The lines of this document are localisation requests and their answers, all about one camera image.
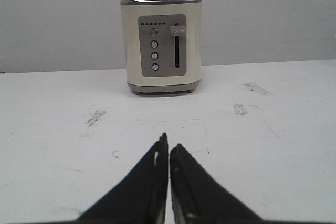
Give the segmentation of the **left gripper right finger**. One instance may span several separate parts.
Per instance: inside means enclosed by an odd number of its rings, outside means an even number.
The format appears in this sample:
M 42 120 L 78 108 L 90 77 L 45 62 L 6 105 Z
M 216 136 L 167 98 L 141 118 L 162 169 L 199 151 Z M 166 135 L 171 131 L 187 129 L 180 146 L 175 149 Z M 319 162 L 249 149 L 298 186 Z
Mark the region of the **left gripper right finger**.
M 263 219 L 233 196 L 182 144 L 170 153 L 175 223 L 262 223 Z

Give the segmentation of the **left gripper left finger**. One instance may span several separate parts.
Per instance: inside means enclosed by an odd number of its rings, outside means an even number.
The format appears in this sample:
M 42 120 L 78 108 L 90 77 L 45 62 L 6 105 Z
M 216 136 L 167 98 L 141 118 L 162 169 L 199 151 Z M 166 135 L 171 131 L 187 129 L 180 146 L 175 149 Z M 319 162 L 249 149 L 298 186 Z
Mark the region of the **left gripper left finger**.
M 167 134 L 163 133 L 126 177 L 76 223 L 164 223 L 168 147 Z

